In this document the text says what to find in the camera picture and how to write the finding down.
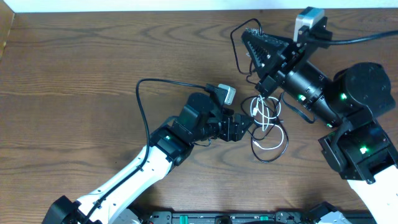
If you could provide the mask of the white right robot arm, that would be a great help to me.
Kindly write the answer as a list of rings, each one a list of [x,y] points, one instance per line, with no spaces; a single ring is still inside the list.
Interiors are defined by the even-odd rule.
[[[331,32],[303,27],[296,39],[248,29],[242,34],[259,76],[257,89],[293,96],[332,132],[319,142],[329,166],[347,180],[378,223],[397,220],[397,149],[378,123],[392,110],[390,79],[378,63],[357,63],[326,77],[309,57],[335,45]]]

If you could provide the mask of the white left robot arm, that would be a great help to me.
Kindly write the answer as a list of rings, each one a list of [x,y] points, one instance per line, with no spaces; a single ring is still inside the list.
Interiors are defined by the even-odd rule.
[[[163,124],[125,168],[105,184],[72,202],[51,204],[44,223],[114,223],[143,191],[163,179],[192,152],[197,141],[239,141],[254,119],[224,107],[214,93],[192,93],[172,125]]]

